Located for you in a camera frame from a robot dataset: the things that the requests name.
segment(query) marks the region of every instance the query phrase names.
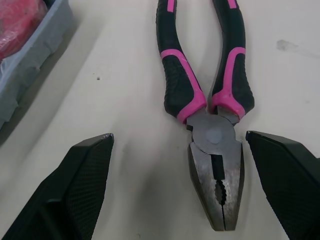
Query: pliers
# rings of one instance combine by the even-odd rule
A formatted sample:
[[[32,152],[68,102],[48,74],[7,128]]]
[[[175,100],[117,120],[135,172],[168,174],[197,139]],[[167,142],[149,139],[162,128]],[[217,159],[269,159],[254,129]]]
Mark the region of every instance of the pliers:
[[[177,0],[159,0],[156,34],[162,59],[167,113],[192,131],[188,146],[192,182],[216,231],[235,230],[244,185],[242,143],[234,125],[255,100],[245,72],[245,26],[236,0],[213,0],[222,30],[222,58],[209,111],[207,101],[180,46],[176,31]]]

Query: rubber grip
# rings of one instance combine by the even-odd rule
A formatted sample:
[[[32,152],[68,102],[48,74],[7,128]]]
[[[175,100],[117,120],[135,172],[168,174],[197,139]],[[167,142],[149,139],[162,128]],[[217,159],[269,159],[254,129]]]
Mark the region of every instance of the rubber grip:
[[[245,69],[245,24],[236,0],[212,0],[222,30],[223,50],[212,91],[212,111],[223,107],[241,120],[255,106]]]
[[[165,111],[185,123],[187,117],[207,106],[179,43],[176,31],[177,0],[159,0],[156,12],[156,35],[165,71]]]

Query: red cloth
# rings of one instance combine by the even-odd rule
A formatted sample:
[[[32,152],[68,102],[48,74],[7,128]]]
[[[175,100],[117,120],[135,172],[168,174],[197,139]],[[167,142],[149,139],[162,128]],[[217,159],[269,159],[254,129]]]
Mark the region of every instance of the red cloth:
[[[0,62],[22,48],[47,11],[43,0],[0,0]]]

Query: gray plastic tray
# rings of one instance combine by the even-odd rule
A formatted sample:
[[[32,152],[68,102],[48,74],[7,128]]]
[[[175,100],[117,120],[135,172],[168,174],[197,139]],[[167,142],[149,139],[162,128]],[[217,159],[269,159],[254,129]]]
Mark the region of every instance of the gray plastic tray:
[[[49,10],[22,49],[0,65],[0,129],[18,107],[44,61],[61,44],[73,21],[68,0],[44,0]]]

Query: black textured plastic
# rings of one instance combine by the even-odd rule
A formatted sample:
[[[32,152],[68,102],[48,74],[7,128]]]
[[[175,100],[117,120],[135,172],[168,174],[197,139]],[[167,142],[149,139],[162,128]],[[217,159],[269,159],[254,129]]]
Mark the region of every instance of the black textured plastic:
[[[31,196],[3,240],[90,240],[104,200],[114,137],[73,146]]]
[[[160,54],[164,50],[174,49],[183,54],[176,31],[177,1],[174,11],[168,11],[168,0],[159,0],[156,12],[156,35]],[[164,108],[175,118],[179,112],[194,99],[194,89],[180,60],[173,55],[162,59],[165,71],[166,91]]]
[[[238,103],[242,105],[245,113],[251,111],[255,106],[255,99],[249,86],[246,76],[244,54],[238,54],[235,58],[233,77],[232,77],[232,95]]]
[[[237,8],[230,8],[228,0],[213,0],[213,4],[222,30],[223,49],[212,96],[223,89],[227,60],[231,50],[237,47],[246,48],[245,24],[238,3],[236,3]],[[248,113],[254,108],[255,99],[247,80],[245,59],[244,54],[238,54],[235,59],[232,94]]]
[[[320,239],[320,161],[284,137],[249,132],[246,139],[266,198],[288,237]]]
[[[166,79],[164,109],[168,114],[177,117],[179,112],[194,98],[194,90],[176,56],[166,56],[162,63]]]
[[[66,194],[66,208],[81,240],[90,240],[105,198],[111,154],[108,142],[102,141],[88,153]]]

